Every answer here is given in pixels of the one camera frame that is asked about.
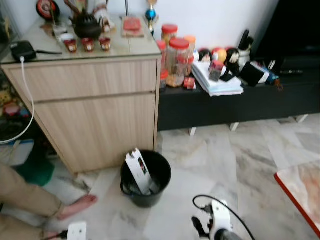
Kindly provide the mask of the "black rubbish bin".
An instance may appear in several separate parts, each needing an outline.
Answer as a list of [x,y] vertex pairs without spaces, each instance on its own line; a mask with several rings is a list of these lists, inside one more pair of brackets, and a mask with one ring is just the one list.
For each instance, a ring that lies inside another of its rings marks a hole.
[[155,206],[172,178],[172,169],[162,154],[153,150],[140,150],[151,176],[151,194],[143,195],[132,176],[128,165],[124,162],[120,169],[120,190],[132,203],[140,208]]

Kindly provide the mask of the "tall white cardboard box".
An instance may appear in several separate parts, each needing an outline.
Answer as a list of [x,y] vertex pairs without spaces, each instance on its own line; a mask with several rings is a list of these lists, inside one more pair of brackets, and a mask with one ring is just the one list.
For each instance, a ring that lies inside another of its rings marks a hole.
[[132,174],[137,187],[143,195],[151,194],[151,184],[153,179],[144,161],[140,149],[135,148],[125,156],[125,163]]

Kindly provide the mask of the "marble table with red edge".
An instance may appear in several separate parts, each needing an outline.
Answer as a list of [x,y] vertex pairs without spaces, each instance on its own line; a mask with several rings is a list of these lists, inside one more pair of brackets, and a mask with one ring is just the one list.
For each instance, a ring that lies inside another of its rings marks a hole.
[[274,178],[314,233],[320,236],[320,163],[288,167],[277,171]]

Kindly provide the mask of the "stack of white papers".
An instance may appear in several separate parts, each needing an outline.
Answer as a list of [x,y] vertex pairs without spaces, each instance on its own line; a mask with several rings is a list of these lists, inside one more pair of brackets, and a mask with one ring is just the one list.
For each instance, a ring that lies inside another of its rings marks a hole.
[[229,81],[211,80],[209,72],[210,64],[208,62],[193,62],[191,66],[191,73],[194,75],[195,80],[210,97],[240,95],[244,93],[240,78],[233,76]]

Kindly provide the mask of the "small red box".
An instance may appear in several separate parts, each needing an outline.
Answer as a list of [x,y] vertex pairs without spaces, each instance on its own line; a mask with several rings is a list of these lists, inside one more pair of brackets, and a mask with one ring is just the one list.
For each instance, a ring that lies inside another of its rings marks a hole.
[[182,86],[187,90],[194,90],[196,89],[195,82],[196,80],[194,77],[185,77]]

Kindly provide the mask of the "light wooden cabinet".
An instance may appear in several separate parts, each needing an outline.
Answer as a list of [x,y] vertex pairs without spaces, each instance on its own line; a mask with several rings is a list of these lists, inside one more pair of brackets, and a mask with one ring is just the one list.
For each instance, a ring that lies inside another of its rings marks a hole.
[[112,30],[110,51],[96,42],[76,53],[35,21],[22,34],[45,51],[21,64],[7,55],[1,64],[9,82],[69,172],[120,167],[136,148],[157,144],[161,52],[149,28],[143,38],[123,38]]

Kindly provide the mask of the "small glass jar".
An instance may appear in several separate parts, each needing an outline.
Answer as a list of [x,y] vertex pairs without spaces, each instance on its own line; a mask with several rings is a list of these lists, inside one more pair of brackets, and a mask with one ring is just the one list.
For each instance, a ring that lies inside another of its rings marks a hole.
[[208,68],[209,76],[208,79],[212,82],[219,82],[220,76],[223,73],[225,65],[220,61],[211,61]]

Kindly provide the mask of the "black square box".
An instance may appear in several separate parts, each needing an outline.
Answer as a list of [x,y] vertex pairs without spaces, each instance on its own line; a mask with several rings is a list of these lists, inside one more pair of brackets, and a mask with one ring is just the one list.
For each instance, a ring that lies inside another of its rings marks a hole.
[[240,71],[239,77],[246,82],[247,86],[256,87],[256,85],[265,83],[269,73],[256,62],[247,62]]

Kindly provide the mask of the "large clear jar red lid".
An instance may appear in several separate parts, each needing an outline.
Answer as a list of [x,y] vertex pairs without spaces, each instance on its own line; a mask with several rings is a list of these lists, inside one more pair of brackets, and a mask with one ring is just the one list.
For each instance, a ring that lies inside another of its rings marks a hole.
[[166,86],[182,87],[186,77],[186,65],[192,55],[189,51],[190,42],[184,38],[172,38],[168,42],[166,70]]

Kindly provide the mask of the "black-haired doll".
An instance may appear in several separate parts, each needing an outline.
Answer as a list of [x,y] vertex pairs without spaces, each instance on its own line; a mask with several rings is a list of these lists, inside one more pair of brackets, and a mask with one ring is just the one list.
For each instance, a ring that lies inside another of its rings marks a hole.
[[239,59],[240,51],[237,48],[229,48],[226,50],[226,60],[224,63],[229,71],[237,73],[237,71],[240,70]]

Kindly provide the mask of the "person's leg khaki trousers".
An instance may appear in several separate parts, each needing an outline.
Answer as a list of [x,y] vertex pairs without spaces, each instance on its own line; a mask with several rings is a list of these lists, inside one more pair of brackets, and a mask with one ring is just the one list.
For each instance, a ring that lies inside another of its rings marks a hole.
[[0,202],[39,215],[57,217],[64,204],[41,186],[27,183],[12,167],[0,163]]
[[46,231],[9,215],[0,215],[0,240],[43,240]]

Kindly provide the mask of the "small clear jar red lid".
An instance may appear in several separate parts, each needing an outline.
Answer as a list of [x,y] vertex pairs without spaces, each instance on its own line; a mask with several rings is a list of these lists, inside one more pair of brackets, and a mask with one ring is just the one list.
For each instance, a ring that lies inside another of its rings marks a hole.
[[161,39],[165,44],[168,44],[171,39],[176,38],[178,34],[178,25],[174,23],[164,23],[161,26]]

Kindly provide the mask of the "red and white cup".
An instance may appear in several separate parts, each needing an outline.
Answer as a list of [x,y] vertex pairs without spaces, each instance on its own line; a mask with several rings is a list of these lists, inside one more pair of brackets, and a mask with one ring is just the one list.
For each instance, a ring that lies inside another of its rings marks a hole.
[[76,53],[78,50],[78,44],[75,36],[70,33],[64,33],[60,36],[62,43],[65,45],[69,53]]
[[93,38],[82,38],[81,43],[83,46],[83,50],[87,53],[91,53],[96,49],[95,39]]
[[98,39],[98,41],[99,41],[100,48],[102,51],[110,51],[111,50],[112,44],[111,44],[110,38],[103,36],[103,37],[100,37]]

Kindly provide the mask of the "blue and gold trophy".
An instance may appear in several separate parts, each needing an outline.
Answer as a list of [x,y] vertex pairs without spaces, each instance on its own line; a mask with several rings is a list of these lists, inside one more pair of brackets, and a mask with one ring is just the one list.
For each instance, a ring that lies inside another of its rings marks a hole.
[[146,21],[147,28],[150,30],[151,35],[154,34],[154,25],[158,20],[158,14],[155,9],[155,6],[158,0],[146,0],[147,2],[147,9],[144,13],[144,18]]

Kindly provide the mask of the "red round ornament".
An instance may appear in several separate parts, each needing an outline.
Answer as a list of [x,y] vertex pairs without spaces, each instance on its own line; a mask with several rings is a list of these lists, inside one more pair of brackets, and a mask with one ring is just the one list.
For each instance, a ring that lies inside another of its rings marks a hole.
[[53,22],[59,18],[61,11],[55,0],[37,0],[36,13],[45,21]]

